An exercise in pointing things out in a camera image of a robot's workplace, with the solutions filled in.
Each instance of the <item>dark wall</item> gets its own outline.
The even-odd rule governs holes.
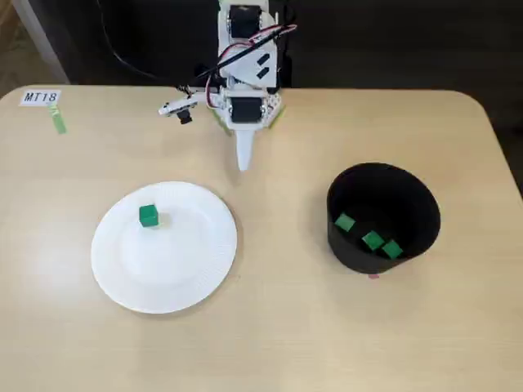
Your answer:
[[[217,0],[31,0],[72,82],[170,84],[216,60]],[[479,99],[500,126],[523,113],[523,2],[292,0],[294,87],[443,88]],[[271,2],[273,9],[279,1]]]

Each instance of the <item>floor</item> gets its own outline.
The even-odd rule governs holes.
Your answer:
[[[19,24],[12,41],[0,52],[0,96],[20,86],[54,82],[55,77]]]
[[[19,24],[12,42],[0,52],[0,97],[20,86],[54,82],[55,77],[40,58],[24,26]],[[505,124],[497,126],[495,131],[523,194],[523,129],[511,123],[514,114],[490,112],[489,116],[493,123]]]

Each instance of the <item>green tape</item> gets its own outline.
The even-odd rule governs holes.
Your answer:
[[[227,128],[227,125],[225,125],[225,123],[221,120],[221,117],[218,116],[218,114],[216,113],[216,110],[210,109],[210,108],[209,108],[209,110],[211,110],[212,115],[214,116],[216,121],[218,121],[218,124],[220,124],[220,127],[225,131],[225,133],[228,136],[233,136],[232,131],[229,128]]]
[[[58,109],[58,106],[56,106],[56,104],[49,105],[49,113],[51,114],[52,121],[54,122],[55,128],[58,131],[58,135],[63,135],[67,133],[67,128],[65,127],[64,119],[62,118],[60,110]]]
[[[281,115],[284,113],[284,111],[285,111],[285,106],[280,110],[280,112],[278,113],[276,118],[274,120],[272,120],[272,124],[269,126],[269,129],[274,128],[275,124],[279,121],[279,119],[281,118]]]

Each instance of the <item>label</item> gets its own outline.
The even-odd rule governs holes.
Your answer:
[[[56,105],[62,90],[25,90],[20,106]]]

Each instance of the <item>black container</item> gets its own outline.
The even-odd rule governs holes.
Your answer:
[[[380,274],[424,253],[440,232],[440,209],[431,191],[415,176],[385,163],[363,163],[345,170],[327,197],[329,244],[347,267]],[[334,222],[346,213],[356,223],[347,233]],[[371,252],[362,237],[375,231],[393,239],[403,253],[392,260]]]

